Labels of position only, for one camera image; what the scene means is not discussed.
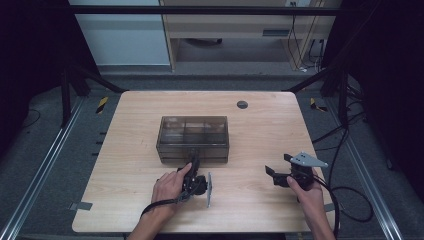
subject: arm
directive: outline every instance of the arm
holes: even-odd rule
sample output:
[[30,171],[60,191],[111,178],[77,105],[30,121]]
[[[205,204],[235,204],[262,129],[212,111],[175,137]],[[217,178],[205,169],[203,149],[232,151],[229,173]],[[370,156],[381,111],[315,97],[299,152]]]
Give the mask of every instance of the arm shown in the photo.
[[[184,175],[190,170],[191,163],[178,172],[165,173],[153,187],[152,203],[174,199],[181,193]],[[167,204],[153,208],[143,214],[134,228],[129,240],[151,240],[163,226],[175,215],[178,204]]]
[[304,191],[292,177],[287,177],[287,182],[299,199],[306,223],[311,229],[314,239],[335,239],[325,214],[324,199],[319,183],[314,182],[310,190]]

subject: table top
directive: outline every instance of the table top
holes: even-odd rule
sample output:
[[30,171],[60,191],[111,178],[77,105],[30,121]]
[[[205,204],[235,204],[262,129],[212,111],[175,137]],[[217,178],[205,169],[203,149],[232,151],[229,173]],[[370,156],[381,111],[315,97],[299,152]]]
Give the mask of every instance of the table top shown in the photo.
[[[248,107],[240,109],[238,101]],[[162,164],[156,149],[162,116],[227,116],[228,163],[201,163],[212,175],[211,206],[195,196],[163,228],[170,233],[309,231],[296,196],[273,185],[265,165],[290,173],[283,154],[315,156],[293,93],[129,91],[122,94],[72,225],[76,232],[131,232],[153,185],[184,164]],[[321,169],[316,169],[322,177]],[[331,203],[328,192],[324,202]],[[327,213],[331,226],[334,211]]]

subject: wooden cabinet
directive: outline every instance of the wooden cabinet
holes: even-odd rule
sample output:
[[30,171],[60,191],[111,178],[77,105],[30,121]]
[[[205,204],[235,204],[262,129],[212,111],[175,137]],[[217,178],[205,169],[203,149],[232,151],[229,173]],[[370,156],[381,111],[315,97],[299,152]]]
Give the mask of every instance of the wooden cabinet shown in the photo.
[[[161,0],[162,6],[284,7],[289,0]],[[311,0],[307,7],[338,7],[340,0]],[[269,15],[163,15],[171,66],[175,69],[179,40],[184,38],[278,38],[289,53],[293,69],[301,65],[312,39],[327,39],[334,17]]]

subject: transparent box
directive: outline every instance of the transparent box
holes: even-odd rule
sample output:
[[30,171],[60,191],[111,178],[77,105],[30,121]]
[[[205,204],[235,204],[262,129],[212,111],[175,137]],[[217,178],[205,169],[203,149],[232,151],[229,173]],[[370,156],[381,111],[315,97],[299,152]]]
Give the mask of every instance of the transparent box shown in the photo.
[[192,157],[201,162],[227,163],[227,117],[164,116],[156,148],[162,163],[186,163]]

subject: white wall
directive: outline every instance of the white wall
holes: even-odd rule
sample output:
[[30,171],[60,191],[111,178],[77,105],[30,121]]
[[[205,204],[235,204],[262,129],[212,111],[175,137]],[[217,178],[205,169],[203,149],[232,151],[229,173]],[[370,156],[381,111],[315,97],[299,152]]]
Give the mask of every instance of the white wall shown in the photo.
[[[159,5],[157,0],[69,0],[71,5]],[[77,14],[97,65],[169,65],[160,15]]]

